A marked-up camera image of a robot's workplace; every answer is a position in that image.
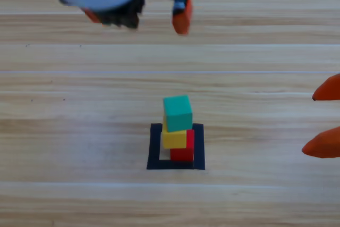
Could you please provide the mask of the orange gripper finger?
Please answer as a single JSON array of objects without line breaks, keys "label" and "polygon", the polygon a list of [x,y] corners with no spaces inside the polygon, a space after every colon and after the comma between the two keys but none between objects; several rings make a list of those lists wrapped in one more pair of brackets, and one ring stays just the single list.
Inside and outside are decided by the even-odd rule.
[{"label": "orange gripper finger", "polygon": [[339,73],[325,80],[313,93],[312,99],[318,100],[339,100]]},{"label": "orange gripper finger", "polygon": [[317,158],[338,158],[339,127],[316,135],[302,148],[302,152]]}]

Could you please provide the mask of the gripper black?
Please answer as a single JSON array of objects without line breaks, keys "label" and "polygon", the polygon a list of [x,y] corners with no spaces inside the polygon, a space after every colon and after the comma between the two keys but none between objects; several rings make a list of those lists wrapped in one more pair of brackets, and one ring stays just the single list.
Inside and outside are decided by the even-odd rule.
[{"label": "gripper black", "polygon": [[[173,0],[172,25],[179,35],[187,35],[193,13],[192,0]],[[138,15],[142,13],[145,0],[131,0],[128,3],[99,15],[89,9],[84,9],[84,14],[96,24],[125,26],[129,29],[136,29],[139,26]]]}]

